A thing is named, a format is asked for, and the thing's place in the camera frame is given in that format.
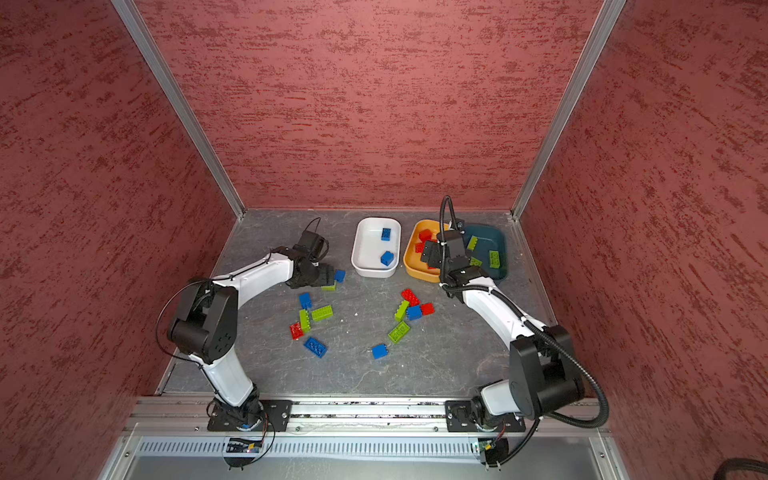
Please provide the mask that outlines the blue lego cube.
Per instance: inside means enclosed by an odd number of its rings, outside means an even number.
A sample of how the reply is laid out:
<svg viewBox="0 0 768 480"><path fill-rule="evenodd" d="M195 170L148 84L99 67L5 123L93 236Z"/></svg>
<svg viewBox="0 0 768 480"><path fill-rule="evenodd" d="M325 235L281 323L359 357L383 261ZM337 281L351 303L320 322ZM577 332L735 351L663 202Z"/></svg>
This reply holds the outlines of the blue lego cube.
<svg viewBox="0 0 768 480"><path fill-rule="evenodd" d="M381 255L381 257L380 257L380 261L381 261L381 263L382 263L383 265L385 265L385 266L390 266L390 265L391 265L391 263L393 262L394 258L395 258L395 256L394 256L394 254L393 254L391 251L385 251L385 252L384 252L384 253Z"/></svg>

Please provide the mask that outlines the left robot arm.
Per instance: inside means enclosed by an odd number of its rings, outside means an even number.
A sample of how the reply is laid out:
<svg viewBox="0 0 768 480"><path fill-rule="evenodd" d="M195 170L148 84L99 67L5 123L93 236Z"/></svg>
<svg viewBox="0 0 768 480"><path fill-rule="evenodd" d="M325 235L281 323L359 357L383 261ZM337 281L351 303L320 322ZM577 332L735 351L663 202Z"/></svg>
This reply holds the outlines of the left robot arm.
<svg viewBox="0 0 768 480"><path fill-rule="evenodd" d="M231 424L251 430L262 418L256 384L235 351L239 309L268 289L329 286L335 269L295 249L276 248L230 273L193 280L180 291L167 338L181 358L195 364L212 386L214 406Z"/></svg>

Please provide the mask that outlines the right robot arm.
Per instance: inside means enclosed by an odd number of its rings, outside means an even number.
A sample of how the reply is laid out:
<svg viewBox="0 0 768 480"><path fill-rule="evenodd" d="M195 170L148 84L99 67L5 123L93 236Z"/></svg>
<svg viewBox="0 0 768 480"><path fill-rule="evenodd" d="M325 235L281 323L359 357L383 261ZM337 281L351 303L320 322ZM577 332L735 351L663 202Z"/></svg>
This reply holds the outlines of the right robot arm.
<svg viewBox="0 0 768 480"><path fill-rule="evenodd" d="M476 312L508 347L508 377L481 387L473 399L481 423L489 427L507 414L533 420L584 398L582 374L566 357L573 353L568 332L546 326L506 296L472 263L459 231L438 233L424 253L440 269L446 295Z"/></svg>

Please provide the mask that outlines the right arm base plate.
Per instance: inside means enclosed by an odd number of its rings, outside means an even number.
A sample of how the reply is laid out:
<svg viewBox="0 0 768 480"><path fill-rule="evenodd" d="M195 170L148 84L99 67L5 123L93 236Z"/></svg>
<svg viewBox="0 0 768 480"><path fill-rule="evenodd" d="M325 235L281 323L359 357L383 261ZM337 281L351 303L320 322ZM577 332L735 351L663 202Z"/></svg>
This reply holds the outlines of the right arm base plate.
<svg viewBox="0 0 768 480"><path fill-rule="evenodd" d="M479 398L447 400L444 408L447 429L452 433L522 433L526 430L524 419L518 419L513 413L492 415Z"/></svg>

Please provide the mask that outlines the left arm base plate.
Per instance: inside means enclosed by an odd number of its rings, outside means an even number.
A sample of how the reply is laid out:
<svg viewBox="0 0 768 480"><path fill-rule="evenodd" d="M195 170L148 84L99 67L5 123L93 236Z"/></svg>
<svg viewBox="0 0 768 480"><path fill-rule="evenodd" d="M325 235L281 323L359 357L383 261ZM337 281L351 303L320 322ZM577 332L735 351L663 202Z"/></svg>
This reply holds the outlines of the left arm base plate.
<svg viewBox="0 0 768 480"><path fill-rule="evenodd" d="M271 428L285 432L293 402L290 400L252 400L240 407L214 398L206 408L210 432L257 432Z"/></svg>

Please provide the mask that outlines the green lego brick end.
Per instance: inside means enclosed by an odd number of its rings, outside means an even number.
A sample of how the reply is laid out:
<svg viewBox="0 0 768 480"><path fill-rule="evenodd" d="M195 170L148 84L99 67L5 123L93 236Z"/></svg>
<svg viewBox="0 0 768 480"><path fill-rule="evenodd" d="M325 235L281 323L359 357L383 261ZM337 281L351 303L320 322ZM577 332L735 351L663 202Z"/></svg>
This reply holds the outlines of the green lego brick end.
<svg viewBox="0 0 768 480"><path fill-rule="evenodd" d="M500 253L495 250L488 252L489 266L491 269L499 269L501 266Z"/></svg>

